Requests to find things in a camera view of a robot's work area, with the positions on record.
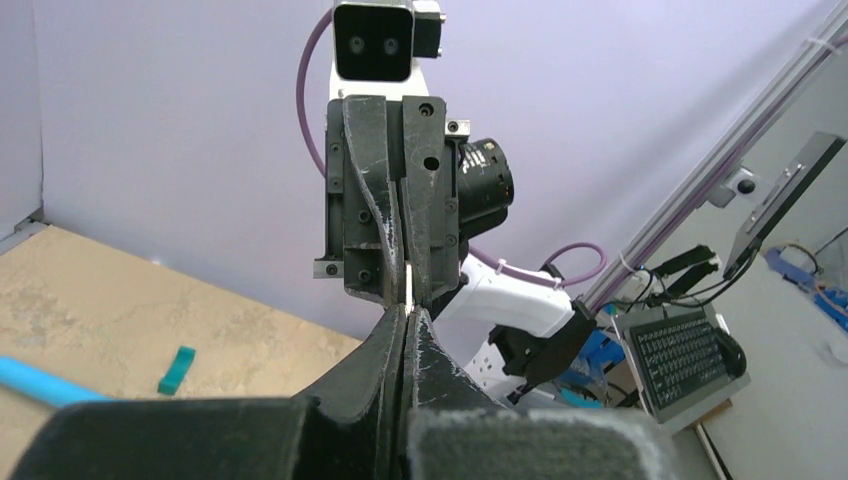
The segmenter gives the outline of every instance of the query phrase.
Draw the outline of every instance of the blue pipe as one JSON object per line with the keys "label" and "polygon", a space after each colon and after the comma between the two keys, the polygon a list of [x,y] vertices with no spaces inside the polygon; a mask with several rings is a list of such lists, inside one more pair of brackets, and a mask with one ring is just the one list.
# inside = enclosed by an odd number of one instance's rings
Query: blue pipe
{"label": "blue pipe", "polygon": [[11,357],[0,356],[0,384],[56,408],[80,402],[115,401]]}

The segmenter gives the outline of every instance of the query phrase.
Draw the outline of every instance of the white wall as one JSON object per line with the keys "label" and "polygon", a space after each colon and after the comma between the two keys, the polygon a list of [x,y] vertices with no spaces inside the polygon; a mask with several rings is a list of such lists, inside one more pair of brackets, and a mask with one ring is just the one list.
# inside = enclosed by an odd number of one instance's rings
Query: white wall
{"label": "white wall", "polygon": [[[294,77],[331,3],[35,0],[48,220],[364,336],[378,309],[310,278],[323,193]],[[837,3],[445,1],[431,92],[501,142],[517,184],[478,244],[527,267],[578,240],[618,252]],[[319,131],[329,60],[325,38]]]}
{"label": "white wall", "polygon": [[[746,165],[776,176],[816,129],[848,135],[848,58],[828,66],[748,155]],[[845,217],[848,152],[840,153],[766,242],[814,242]],[[658,264],[697,243],[730,251],[753,206],[735,200],[725,210],[695,212],[654,256]],[[844,478],[848,369],[829,360],[827,345],[848,349],[848,336],[794,287],[758,259],[715,302],[745,348],[752,383],[708,430],[735,478]]]}
{"label": "white wall", "polygon": [[41,206],[41,112],[31,0],[0,2],[0,239]]}

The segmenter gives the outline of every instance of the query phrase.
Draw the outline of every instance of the metal bracket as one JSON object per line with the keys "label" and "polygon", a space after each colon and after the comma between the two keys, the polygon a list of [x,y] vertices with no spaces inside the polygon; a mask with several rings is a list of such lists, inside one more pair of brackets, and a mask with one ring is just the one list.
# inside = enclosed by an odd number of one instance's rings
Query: metal bracket
{"label": "metal bracket", "polygon": [[765,201],[773,188],[773,183],[745,167],[740,167],[710,193],[707,201],[718,208],[724,208],[738,196],[754,204],[760,204]]}

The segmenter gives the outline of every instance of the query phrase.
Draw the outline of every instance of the cable tie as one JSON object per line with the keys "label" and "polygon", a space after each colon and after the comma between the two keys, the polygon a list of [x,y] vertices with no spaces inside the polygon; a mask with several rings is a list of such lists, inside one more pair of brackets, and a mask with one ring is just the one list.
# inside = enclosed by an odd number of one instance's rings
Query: cable tie
{"label": "cable tie", "polygon": [[627,260],[624,259],[624,252],[619,253],[618,258],[619,260],[621,260],[621,264],[624,265],[624,268],[629,270],[630,273],[636,273],[638,271],[635,268],[631,267],[630,264],[627,263]]}
{"label": "cable tie", "polygon": [[823,40],[821,38],[808,38],[806,41],[818,45],[820,47],[826,48],[830,51],[830,53],[833,53],[835,55],[842,55],[842,51],[839,50],[836,45],[828,42],[827,40]]}

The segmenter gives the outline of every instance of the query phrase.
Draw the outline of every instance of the computer monitor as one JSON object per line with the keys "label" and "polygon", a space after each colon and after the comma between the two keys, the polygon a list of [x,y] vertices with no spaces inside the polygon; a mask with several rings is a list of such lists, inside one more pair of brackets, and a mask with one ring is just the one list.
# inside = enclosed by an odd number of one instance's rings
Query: computer monitor
{"label": "computer monitor", "polygon": [[755,255],[763,241],[803,195],[807,187],[845,145],[837,135],[816,132],[792,160],[766,199],[736,233],[724,278],[730,280]]}

